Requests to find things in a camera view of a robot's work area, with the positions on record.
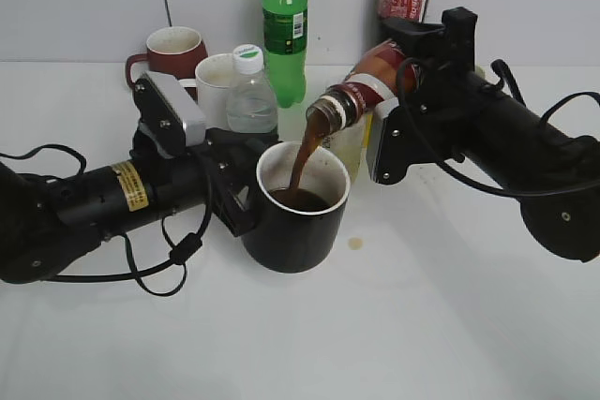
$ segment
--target mug handle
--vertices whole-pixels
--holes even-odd
[[[179,81],[184,88],[195,88],[196,79],[182,79]]]
[[[136,63],[141,63],[143,61],[148,61],[147,53],[131,55],[125,62],[125,80],[127,82],[127,86],[129,86],[131,89],[133,89],[133,86],[135,85],[135,82],[131,79],[131,67]]]

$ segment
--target green bottle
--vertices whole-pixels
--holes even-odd
[[[289,108],[307,91],[308,0],[262,0],[262,12],[267,74],[277,103]]]

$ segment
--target mug rim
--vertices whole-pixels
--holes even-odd
[[[321,211],[301,211],[301,210],[294,210],[293,208],[290,208],[289,206],[284,205],[283,203],[280,203],[279,201],[277,201],[276,199],[274,199],[271,194],[269,194],[269,192],[267,191],[267,189],[264,187],[264,183],[261,177],[261,168],[264,164],[264,161],[266,160],[266,158],[268,157],[268,155],[270,153],[275,152],[275,150],[277,149],[277,147],[281,146],[281,145],[294,145],[294,146],[299,146],[302,145],[302,142],[300,141],[284,141],[284,142],[280,142],[278,144],[272,145],[271,147],[269,147],[267,150],[265,150],[261,157],[259,158],[259,162],[256,165],[256,181],[261,189],[261,191],[263,192],[263,194],[269,199],[269,201],[273,204],[275,204],[279,209],[287,211],[288,213],[292,213],[294,215],[303,215],[303,216],[315,216],[315,215],[327,215],[329,213],[333,213],[335,210],[339,209],[344,203],[346,203],[346,201],[348,201],[348,197],[350,196],[350,188],[351,188],[351,180],[350,180],[350,174],[348,173],[348,170],[346,169],[346,166],[344,166],[344,163],[341,162],[341,160],[330,150],[325,149],[324,147],[317,147],[317,150],[315,150],[315,153],[311,156],[314,157],[315,154],[317,154],[317,152],[321,153],[321,154],[326,154],[328,156],[331,157],[331,160],[335,162],[335,164],[337,165],[337,167],[339,169],[341,169],[342,173],[344,174],[344,180],[346,181],[346,186],[344,187],[344,194],[341,196],[341,199],[339,199],[338,202],[336,202],[334,205],[330,206],[329,208],[327,208],[326,210],[321,210]]]
[[[152,46],[150,46],[150,41],[153,38],[156,38],[157,34],[164,33],[166,30],[186,30],[186,31],[189,31],[189,32],[193,32],[198,37],[198,42],[196,43],[195,46],[190,47],[186,51],[182,51],[182,52],[159,52],[159,51],[153,49]],[[152,53],[156,53],[157,55],[183,55],[184,53],[195,51],[196,49],[198,49],[202,45],[202,43],[203,43],[203,36],[201,35],[201,33],[198,30],[195,30],[195,29],[193,29],[191,27],[185,27],[184,25],[174,25],[172,27],[163,27],[163,28],[158,29],[155,32],[152,32],[152,34],[150,34],[150,36],[146,39],[146,48],[148,49],[148,51],[150,51]]]
[[[203,79],[200,74],[198,73],[198,71],[200,70],[200,67],[203,63],[208,64],[208,62],[211,59],[217,59],[219,57],[224,57],[224,56],[228,56],[229,58],[231,58],[232,61],[232,75],[234,75],[234,70],[233,70],[233,53],[231,52],[226,52],[226,53],[217,53],[215,55],[208,55],[206,58],[204,58],[200,63],[198,63],[196,65],[196,68],[194,69],[194,75],[196,76],[196,81],[198,83],[202,83],[206,86],[210,86],[211,88],[217,88],[217,89],[229,89],[231,86],[223,86],[221,84],[212,84],[209,83],[208,81],[206,81],[205,79]]]

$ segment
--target robotic arm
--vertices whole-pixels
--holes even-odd
[[[436,163],[466,185],[518,200],[529,232],[552,253],[590,261],[600,253],[600,145],[591,136],[569,138],[548,119],[578,96],[600,105],[600,95],[569,96],[539,118],[525,106],[502,60],[492,64],[498,84],[474,73],[476,20],[455,8],[444,12],[442,25],[387,23],[392,39],[425,74],[413,94],[400,89],[399,104],[392,99],[375,110],[367,149],[371,178],[391,185],[412,164]],[[503,92],[505,83],[512,96]],[[445,163],[465,157],[503,189],[477,183]]]
[[[442,24],[390,20],[393,38],[424,71],[419,88],[406,95],[404,67],[398,98],[374,112],[367,162],[373,181],[398,183],[413,164],[435,163],[462,183],[515,198],[533,237],[567,259],[589,261],[600,253],[600,146],[593,137],[569,138],[548,124],[559,103],[542,118],[529,111],[508,66],[494,62],[492,85],[474,72],[477,17],[464,8],[445,11]],[[508,84],[512,96],[503,92]],[[600,95],[592,96],[600,103]],[[245,208],[261,153],[272,135],[241,135],[205,129],[202,112],[175,78],[148,72],[136,83],[141,120],[130,160],[61,180],[17,174],[0,163],[0,278],[102,282],[135,279],[182,265],[202,245],[214,213],[239,236],[254,227]],[[62,146],[44,148],[68,150]],[[37,151],[18,159],[26,159]],[[446,163],[472,160],[501,187],[485,186]],[[138,271],[126,233],[206,203],[199,229],[170,244],[169,259]],[[123,236],[132,274],[60,275],[75,259],[113,236]]]

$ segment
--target white bottle cap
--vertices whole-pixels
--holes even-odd
[[[233,66],[242,75],[257,74],[263,70],[263,50],[254,44],[243,44],[233,50]]]

